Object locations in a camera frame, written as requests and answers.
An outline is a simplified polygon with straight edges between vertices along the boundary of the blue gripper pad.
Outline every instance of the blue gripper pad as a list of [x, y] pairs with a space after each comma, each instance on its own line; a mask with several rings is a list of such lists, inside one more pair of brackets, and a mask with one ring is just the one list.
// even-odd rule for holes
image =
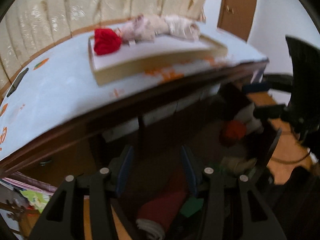
[[120, 197], [124, 192], [132, 165], [134, 150], [132, 146], [126, 145], [121, 155], [110, 162], [111, 182], [115, 185], [115, 194]]
[[183, 145], [180, 153], [189, 190], [194, 197], [197, 197], [198, 185], [202, 183], [202, 171], [197, 165], [196, 159], [188, 146]]
[[249, 94], [249, 93], [257, 93], [257, 92], [267, 92], [271, 89], [271, 84], [268, 82], [261, 82], [261, 83], [252, 83], [249, 85], [242, 86], [242, 93]]

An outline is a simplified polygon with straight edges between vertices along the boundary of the white tablecloth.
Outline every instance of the white tablecloth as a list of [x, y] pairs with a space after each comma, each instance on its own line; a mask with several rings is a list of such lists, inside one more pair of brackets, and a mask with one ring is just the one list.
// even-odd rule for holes
[[[215, 59], [215, 62], [223, 61], [231, 67], [242, 62], [267, 59], [227, 32], [210, 30], [207, 26], [201, 26], [201, 30], [228, 47], [228, 55], [224, 59]], [[26, 66], [29, 71], [17, 90], [10, 97], [5, 97], [1, 104], [1, 109], [6, 109], [0, 117], [0, 160], [52, 128], [116, 100], [155, 87], [168, 76], [188, 76], [212, 68], [212, 62], [198, 60], [176, 64], [153, 75], [139, 73], [99, 87], [88, 60], [88, 38], [92, 34], [84, 33], [65, 41]], [[47, 58], [49, 60], [46, 63], [33, 70], [36, 64]]]

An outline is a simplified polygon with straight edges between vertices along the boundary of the door knob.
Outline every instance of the door knob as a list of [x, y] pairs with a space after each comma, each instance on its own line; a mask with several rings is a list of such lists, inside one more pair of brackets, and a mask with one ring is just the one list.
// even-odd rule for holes
[[226, 10], [227, 10], [228, 13], [235, 14], [235, 11], [229, 5], [226, 6]]

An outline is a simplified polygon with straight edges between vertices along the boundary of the screw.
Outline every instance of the screw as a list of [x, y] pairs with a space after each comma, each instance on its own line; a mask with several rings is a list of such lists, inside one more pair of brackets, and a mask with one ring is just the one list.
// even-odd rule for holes
[[243, 182], [247, 182], [247, 181], [249, 180], [249, 178], [248, 178], [247, 175], [241, 175], [241, 176], [239, 177], [239, 179], [240, 179], [241, 181], [243, 181]]
[[102, 168], [102, 169], [100, 169], [100, 173], [101, 174], [108, 174], [109, 173], [109, 169], [108, 168]]
[[205, 173], [205, 174], [212, 174], [213, 172], [214, 172], [214, 169], [213, 169], [213, 168], [208, 167], [208, 168], [205, 168], [205, 169], [204, 169], [204, 173]]
[[74, 176], [68, 175], [68, 176], [66, 176], [66, 181], [71, 182], [71, 181], [73, 181], [74, 178], [75, 178]]

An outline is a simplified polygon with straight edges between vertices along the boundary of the green paper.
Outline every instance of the green paper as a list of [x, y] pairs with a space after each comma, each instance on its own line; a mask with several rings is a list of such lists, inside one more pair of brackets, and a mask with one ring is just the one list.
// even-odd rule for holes
[[39, 210], [40, 213], [42, 213], [45, 206], [50, 200], [49, 196], [38, 192], [34, 192], [32, 190], [21, 190], [20, 192], [25, 198], [28, 199], [29, 204], [33, 206], [36, 210]]
[[191, 217], [193, 214], [202, 209], [204, 199], [203, 198], [195, 198], [190, 197], [184, 203], [182, 208], [180, 209], [180, 214], [184, 215], [186, 218]]

